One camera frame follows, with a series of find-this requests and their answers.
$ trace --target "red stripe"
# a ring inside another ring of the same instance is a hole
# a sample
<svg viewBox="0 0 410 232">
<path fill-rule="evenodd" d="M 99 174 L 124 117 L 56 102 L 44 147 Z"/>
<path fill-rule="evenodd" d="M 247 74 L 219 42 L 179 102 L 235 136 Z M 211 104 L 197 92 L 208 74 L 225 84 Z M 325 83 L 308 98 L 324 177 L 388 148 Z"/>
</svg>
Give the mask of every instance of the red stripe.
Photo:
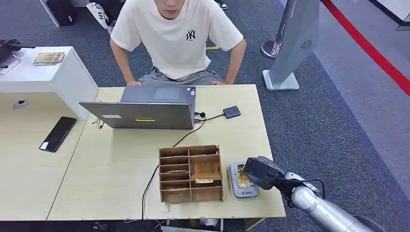
<svg viewBox="0 0 410 232">
<path fill-rule="evenodd" d="M 383 69 L 399 86 L 410 95 L 410 80 L 393 66 L 340 12 L 340 10 L 330 1 L 322 0 L 323 4 L 330 11 L 333 17 L 350 34 L 356 43 Z"/>
</svg>

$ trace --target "man's hand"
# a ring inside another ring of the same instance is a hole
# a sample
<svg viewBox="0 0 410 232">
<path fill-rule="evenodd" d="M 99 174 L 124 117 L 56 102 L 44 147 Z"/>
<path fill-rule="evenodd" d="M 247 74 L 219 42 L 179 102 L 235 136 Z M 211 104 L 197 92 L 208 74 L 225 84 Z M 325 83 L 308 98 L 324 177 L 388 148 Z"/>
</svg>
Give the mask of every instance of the man's hand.
<svg viewBox="0 0 410 232">
<path fill-rule="evenodd" d="M 127 82 L 128 86 L 141 86 L 142 83 L 140 81 L 129 81 Z"/>
<path fill-rule="evenodd" d="M 212 85 L 213 86 L 219 86 L 219 85 L 227 85 L 228 83 L 224 82 L 224 81 L 213 81 Z"/>
</svg>

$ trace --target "smartphone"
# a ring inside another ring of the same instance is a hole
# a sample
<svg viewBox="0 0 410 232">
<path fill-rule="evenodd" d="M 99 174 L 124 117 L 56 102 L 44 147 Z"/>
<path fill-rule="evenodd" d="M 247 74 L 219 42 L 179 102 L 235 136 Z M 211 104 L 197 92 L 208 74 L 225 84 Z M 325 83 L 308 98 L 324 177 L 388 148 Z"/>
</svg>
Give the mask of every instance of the smartphone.
<svg viewBox="0 0 410 232">
<path fill-rule="evenodd" d="M 61 117 L 40 145 L 40 150 L 56 152 L 76 121 L 75 118 Z"/>
</svg>

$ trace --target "gray laptop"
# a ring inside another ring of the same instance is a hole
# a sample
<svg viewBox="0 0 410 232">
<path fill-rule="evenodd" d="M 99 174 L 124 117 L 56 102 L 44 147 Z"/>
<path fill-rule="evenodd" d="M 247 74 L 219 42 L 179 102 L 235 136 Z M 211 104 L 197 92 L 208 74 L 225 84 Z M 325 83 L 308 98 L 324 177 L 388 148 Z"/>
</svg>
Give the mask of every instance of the gray laptop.
<svg viewBox="0 0 410 232">
<path fill-rule="evenodd" d="M 126 86 L 121 102 L 82 101 L 80 105 L 112 128 L 192 129 L 195 86 Z"/>
</svg>

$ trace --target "wooden desk organizer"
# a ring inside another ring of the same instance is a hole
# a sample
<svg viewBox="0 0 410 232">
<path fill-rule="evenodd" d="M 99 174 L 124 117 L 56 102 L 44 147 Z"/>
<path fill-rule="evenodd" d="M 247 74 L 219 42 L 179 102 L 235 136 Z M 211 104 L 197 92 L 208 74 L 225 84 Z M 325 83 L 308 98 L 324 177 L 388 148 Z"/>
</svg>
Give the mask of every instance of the wooden desk organizer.
<svg viewBox="0 0 410 232">
<path fill-rule="evenodd" d="M 222 201 L 219 146 L 160 149 L 161 202 Z"/>
</svg>

